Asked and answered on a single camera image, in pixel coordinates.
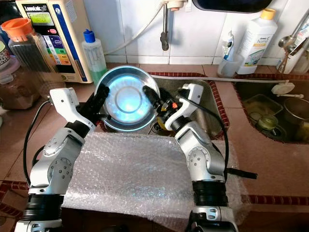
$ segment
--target orange lid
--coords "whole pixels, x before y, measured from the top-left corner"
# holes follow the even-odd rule
[[[26,35],[35,33],[29,18],[11,19],[2,23],[1,28],[15,42],[26,41]]]
[[[262,11],[261,13],[261,18],[265,19],[265,20],[272,20],[274,18],[276,14],[276,10],[274,9],[270,9],[270,8],[266,8]]]

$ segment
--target bubble wrap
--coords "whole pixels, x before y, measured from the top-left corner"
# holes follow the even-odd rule
[[[213,141],[222,153],[223,141]],[[236,167],[230,146],[229,167]],[[229,175],[229,205],[240,223],[249,212],[239,177]],[[193,209],[185,155],[173,137],[94,132],[75,162],[63,207],[115,212],[153,220],[183,231]]]

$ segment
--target dish soap bottle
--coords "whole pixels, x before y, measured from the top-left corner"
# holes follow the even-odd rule
[[[82,42],[82,47],[87,59],[91,78],[95,86],[97,86],[98,81],[107,71],[102,43],[99,39],[95,38],[93,31],[88,29],[84,31],[84,38],[85,41]]]
[[[238,54],[244,57],[244,61],[237,71],[238,74],[255,72],[259,60],[278,28],[273,20],[275,13],[276,11],[273,9],[264,9],[259,18],[249,22],[238,50]]]

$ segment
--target stainless steel sink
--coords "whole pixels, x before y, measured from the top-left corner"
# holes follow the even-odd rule
[[[295,84],[295,88],[289,94],[304,94],[304,99],[309,100],[309,81],[307,80],[291,80],[290,82]],[[269,97],[270,99],[276,101],[277,103],[283,106],[284,101],[287,97],[277,97],[276,95],[272,94],[271,89],[275,84],[264,84],[264,83],[236,83],[235,88],[240,96],[242,102],[248,100],[249,98],[257,95],[257,94],[264,94],[265,96]],[[291,122],[285,119],[285,109],[281,112],[277,113],[275,117],[278,119],[278,133],[274,135],[268,131],[261,131],[265,136],[286,143],[298,143],[295,138],[295,135],[299,129],[299,125],[292,124]],[[255,126],[254,120],[252,120],[248,116],[248,120]]]
[[[202,80],[170,80],[163,78],[154,79],[159,87],[163,87],[164,89],[166,89],[169,93],[171,93],[173,97],[176,97],[176,95],[178,95],[178,89],[181,88],[184,84],[194,83],[203,86],[204,91],[202,94],[200,105],[210,109],[211,111],[220,116],[211,86],[207,82]],[[219,122],[214,117],[208,115],[200,109],[197,109],[190,118],[194,121],[197,121],[198,124],[207,131],[207,133],[212,139],[214,139],[215,136],[221,132],[221,126]],[[171,133],[170,131],[162,130],[157,124],[156,120],[142,130],[136,131],[136,133],[173,136],[173,133]]]

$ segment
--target white plastic cup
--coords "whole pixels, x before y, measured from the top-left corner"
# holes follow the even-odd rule
[[[243,57],[239,54],[234,55],[234,61],[228,61],[226,59],[222,59],[217,71],[218,76],[223,78],[235,77],[236,71],[238,70],[242,61]]]

